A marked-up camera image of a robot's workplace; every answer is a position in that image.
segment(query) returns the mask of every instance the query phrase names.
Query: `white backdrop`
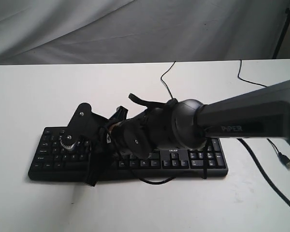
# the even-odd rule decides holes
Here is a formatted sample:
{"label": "white backdrop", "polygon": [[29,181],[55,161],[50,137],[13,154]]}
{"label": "white backdrop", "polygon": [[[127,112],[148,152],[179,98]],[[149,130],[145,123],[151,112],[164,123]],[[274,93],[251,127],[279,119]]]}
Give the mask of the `white backdrop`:
{"label": "white backdrop", "polygon": [[270,58],[290,0],[0,0],[0,64]]}

